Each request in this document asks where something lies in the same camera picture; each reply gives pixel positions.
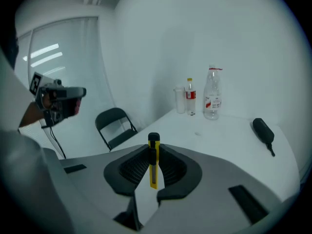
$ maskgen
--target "window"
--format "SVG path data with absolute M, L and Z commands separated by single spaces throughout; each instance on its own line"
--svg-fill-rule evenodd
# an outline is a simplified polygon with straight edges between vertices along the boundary
M 34 72 L 62 80 L 63 86 L 87 89 L 79 114 L 53 127 L 53 132 L 66 156 L 79 157 L 108 152 L 95 127 L 97 115 L 114 107 L 106 82 L 98 41 L 97 18 L 63 20 L 33 30 L 19 39 L 16 74 L 29 87 Z M 50 129 L 41 129 L 39 122 L 21 128 L 22 134 L 35 139 L 42 147 L 58 150 Z M 105 130 L 106 137 L 123 130 L 120 122 Z

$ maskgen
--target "cable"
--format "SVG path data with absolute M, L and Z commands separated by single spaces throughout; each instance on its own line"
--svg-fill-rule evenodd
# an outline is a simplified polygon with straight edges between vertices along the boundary
M 64 153 L 64 151 L 63 151 L 63 149 L 62 149 L 62 147 L 60 146 L 60 144 L 59 144 L 57 138 L 55 137 L 55 135 L 54 135 L 54 133 L 53 133 L 53 130 L 52 130 L 52 127 L 50 127 L 50 135 L 51 135 L 51 137 L 55 140 L 55 142 L 58 144 L 58 147 L 60 148 L 60 150 L 61 150 L 62 153 L 63 153 L 64 159 L 66 159 L 66 155 L 65 155 L 65 153 Z
M 275 156 L 275 153 L 273 152 L 272 144 L 271 144 L 271 143 L 266 143 L 266 145 L 267 145 L 268 150 L 270 150 L 272 156 L 274 157 L 274 156 Z

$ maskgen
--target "small water bottle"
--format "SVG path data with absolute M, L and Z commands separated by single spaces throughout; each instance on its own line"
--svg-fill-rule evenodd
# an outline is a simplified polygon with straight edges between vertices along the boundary
M 209 65 L 204 93 L 204 116 L 212 120 L 219 118 L 218 110 L 221 107 L 221 82 L 218 70 L 222 69 L 215 68 L 214 65 Z
M 195 106 L 196 106 L 196 90 L 193 86 L 193 79 L 187 79 L 188 85 L 185 89 L 185 98 L 186 98 L 186 112 L 188 115 L 195 114 Z

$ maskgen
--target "white table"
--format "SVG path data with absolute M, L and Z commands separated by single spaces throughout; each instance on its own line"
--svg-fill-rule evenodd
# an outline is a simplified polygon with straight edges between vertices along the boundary
M 196 152 L 223 158 L 246 171 L 270 188 L 281 201 L 299 191 L 299 172 L 292 149 L 281 129 L 266 122 L 274 132 L 272 157 L 266 145 L 254 134 L 247 119 L 220 116 L 207 120 L 202 112 L 194 116 L 170 111 L 162 118 L 122 143 L 113 151 L 148 143 L 148 134 L 160 134 L 160 143 L 179 146 Z M 158 190 L 164 188 L 158 170 Z M 149 187 L 148 171 L 136 189 L 139 219 L 142 224 L 157 210 L 157 191 Z

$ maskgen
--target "red label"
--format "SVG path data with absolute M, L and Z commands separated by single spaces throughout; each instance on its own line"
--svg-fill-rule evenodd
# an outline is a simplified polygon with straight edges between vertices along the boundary
M 186 99 L 195 99 L 196 98 L 196 91 L 185 92 L 185 98 Z

